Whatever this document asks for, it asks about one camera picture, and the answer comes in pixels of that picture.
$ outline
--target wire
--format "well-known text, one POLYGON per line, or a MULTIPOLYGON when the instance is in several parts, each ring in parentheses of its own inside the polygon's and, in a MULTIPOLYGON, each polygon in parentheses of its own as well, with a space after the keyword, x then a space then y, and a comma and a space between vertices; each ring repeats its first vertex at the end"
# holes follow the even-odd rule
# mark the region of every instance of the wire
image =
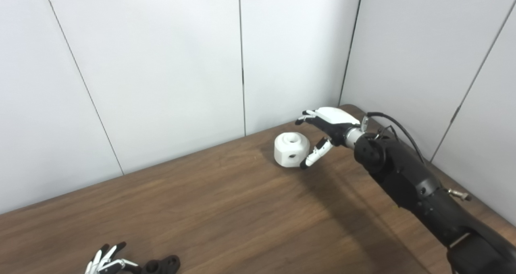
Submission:
POLYGON ((426 162, 424 161, 424 158, 423 158, 423 156, 421 154, 421 151, 419 150, 418 145, 416 144, 416 142, 414 141, 412 136, 410 136, 409 132, 398 121, 396 121, 396 119, 392 118, 389 115, 385 115, 384 113, 381 113, 381 112, 369 112, 369 113, 367 113, 367 116, 368 117, 379 116, 379 117, 382 117, 382 118, 386 118, 387 120, 393 122, 396 126, 398 126, 403 131, 403 133, 407 136, 407 138, 409 138, 410 143, 414 147, 414 150, 416 151, 416 153, 418 153, 418 156, 419 156, 421 162, 424 165, 426 165, 426 162))
POLYGON ((388 129, 391 129, 392 133, 394 134, 394 138, 396 138, 396 140, 399 141, 398 134, 396 134, 396 130, 394 129, 394 127, 392 127, 392 125, 384 127, 382 129, 378 129, 378 136, 379 136, 379 138, 382 138, 383 135, 385 134, 385 131, 387 131, 388 129))

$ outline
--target white robotic hand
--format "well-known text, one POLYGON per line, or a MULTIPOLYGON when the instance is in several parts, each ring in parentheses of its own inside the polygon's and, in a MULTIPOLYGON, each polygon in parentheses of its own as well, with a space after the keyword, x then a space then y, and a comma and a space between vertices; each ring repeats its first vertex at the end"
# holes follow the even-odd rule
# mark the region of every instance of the white robotic hand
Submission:
POLYGON ((115 274, 120 270, 140 274, 141 268, 138 264, 126 259, 117 259, 111 261, 113 257, 125 247, 126 243, 121 242, 114 245, 109 251, 109 245, 105 244, 97 251, 93 259, 86 266, 85 274, 115 274))
POLYGON ((367 118, 364 118, 362 125, 360 121, 345 111, 333 108, 322 107, 317 110, 307 110, 303 112, 303 116, 295 121, 296 125, 302 123, 312 124, 315 127, 328 134, 328 137, 322 138, 314 151, 310 153, 305 160, 299 165, 302 169, 306 169, 314 164, 319 158, 323 157, 334 146, 345 146, 353 149, 356 140, 362 136, 367 129, 367 118))

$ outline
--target white finger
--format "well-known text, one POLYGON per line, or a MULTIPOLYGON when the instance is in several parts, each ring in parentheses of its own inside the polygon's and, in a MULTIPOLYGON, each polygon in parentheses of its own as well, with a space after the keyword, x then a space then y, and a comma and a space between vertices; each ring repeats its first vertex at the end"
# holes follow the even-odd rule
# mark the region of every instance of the white finger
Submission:
POLYGON ((111 262, 111 256, 113 256, 113 253, 116 251, 118 245, 114 245, 105 255, 102 257, 102 259, 98 263, 98 268, 101 268, 105 264, 111 262))
POLYGON ((86 266, 86 271, 84 271, 84 274, 90 274, 90 270, 92 269, 93 261, 90 261, 88 263, 88 266, 86 266))
POLYGON ((134 263, 134 262, 131 262, 129 260, 126 260, 126 259, 121 259, 124 263, 126 263, 127 265, 131 265, 131 266, 138 266, 137 263, 134 263))
POLYGON ((100 262, 101 256, 102 256, 102 250, 98 250, 92 261, 92 268, 90 269, 90 274, 95 274, 98 263, 100 262))

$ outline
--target black joint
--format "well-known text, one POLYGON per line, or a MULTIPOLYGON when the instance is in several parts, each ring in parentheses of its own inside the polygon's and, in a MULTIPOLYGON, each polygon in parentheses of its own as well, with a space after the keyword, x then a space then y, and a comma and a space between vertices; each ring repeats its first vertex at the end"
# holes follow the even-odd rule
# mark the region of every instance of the black joint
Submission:
POLYGON ((161 261, 148 261, 141 270, 141 274, 175 274, 181 266, 181 261, 176 255, 168 256, 161 261))
POLYGON ((315 144, 315 148, 321 149, 324 146, 324 144, 326 144, 326 141, 327 139, 323 137, 321 140, 319 140, 319 142, 317 142, 317 144, 315 144))

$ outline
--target hole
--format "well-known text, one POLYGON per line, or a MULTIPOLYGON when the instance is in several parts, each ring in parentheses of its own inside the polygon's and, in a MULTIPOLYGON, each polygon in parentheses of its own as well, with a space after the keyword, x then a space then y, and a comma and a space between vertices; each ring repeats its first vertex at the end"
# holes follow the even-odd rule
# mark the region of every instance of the hole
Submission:
POLYGON ((154 273, 158 270, 159 266, 160 265, 158 264, 158 261, 151 260, 151 261, 148 261, 147 265, 145 266, 145 270, 147 270, 147 272, 149 272, 149 273, 154 273))
POLYGON ((297 135, 296 133, 291 133, 285 135, 285 140, 290 143, 296 143, 301 141, 301 138, 299 138, 299 135, 297 135))

